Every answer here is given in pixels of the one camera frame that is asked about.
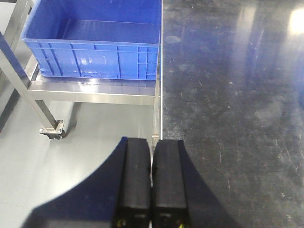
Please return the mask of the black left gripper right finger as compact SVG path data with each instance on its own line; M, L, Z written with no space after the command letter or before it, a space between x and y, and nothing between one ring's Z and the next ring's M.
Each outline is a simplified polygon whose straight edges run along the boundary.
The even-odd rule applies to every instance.
M196 170L182 140L157 143L152 165L154 228L238 228Z

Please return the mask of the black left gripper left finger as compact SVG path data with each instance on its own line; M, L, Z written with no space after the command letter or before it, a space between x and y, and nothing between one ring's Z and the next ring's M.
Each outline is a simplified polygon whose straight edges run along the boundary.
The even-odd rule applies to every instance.
M78 185L34 208L24 228L147 228L151 158L145 139L123 137Z

